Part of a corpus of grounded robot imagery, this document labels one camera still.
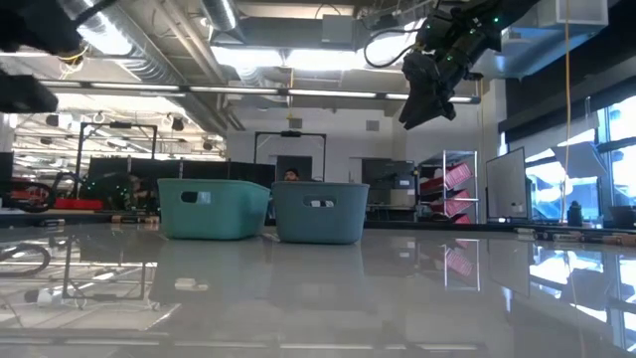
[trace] shelving unit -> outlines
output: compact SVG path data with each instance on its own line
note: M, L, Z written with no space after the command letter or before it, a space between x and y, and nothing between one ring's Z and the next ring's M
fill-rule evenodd
M478 184L478 167L477 167L477 151L461 151L461 150L443 150L439 154L432 156L419 164L417 164L418 175L417 175L417 185L416 185L416 205L421 207L423 205L432 207L432 200L422 200L422 198L434 196L435 194L441 194L441 202L442 202L442 213L447 215L449 202L470 202L473 204L473 208L475 210L475 220L479 221L479 184ZM463 180L459 180L456 184L452 185L452 187L447 187L448 184L448 175L449 169L452 169L456 166L461 165L462 163L466 163L467 165L472 162L472 175L463 178ZM424 177L432 177L432 173L436 169L442 170L442 177L439 187L435 187L429 190L420 190L419 180L422 178L422 172L428 174L424 175ZM468 197L463 191L455 191L454 189L465 180L472 178L474 180L474 197ZM449 197L449 194L457 195L460 194L462 197L453 198ZM453 213L451 217L455 217L456 215L460 215L466 208L461 208L457 213Z

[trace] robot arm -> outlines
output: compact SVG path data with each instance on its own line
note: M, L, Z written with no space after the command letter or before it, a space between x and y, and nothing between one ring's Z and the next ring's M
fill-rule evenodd
M435 9L404 57L410 93L399 121L414 128L438 116L455 117L454 88L486 50L501 51L501 32L540 0L474 0L450 12Z

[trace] air vent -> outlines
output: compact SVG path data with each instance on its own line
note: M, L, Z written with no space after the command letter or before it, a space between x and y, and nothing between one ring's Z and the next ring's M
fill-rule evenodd
M380 121L367 120L367 131L380 131Z
M302 129L302 118L289 118L289 129Z

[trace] bottle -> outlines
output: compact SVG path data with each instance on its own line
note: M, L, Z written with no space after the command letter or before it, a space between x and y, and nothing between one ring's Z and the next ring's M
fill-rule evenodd
M577 201L573 201L567 210L567 225L571 227L583 226L583 213Z

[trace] doorway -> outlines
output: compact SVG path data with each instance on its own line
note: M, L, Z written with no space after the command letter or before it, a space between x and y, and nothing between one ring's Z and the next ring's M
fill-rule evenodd
M312 158L310 156L278 155L276 157L276 180L282 181L285 171L290 168L298 170L301 181L311 181Z

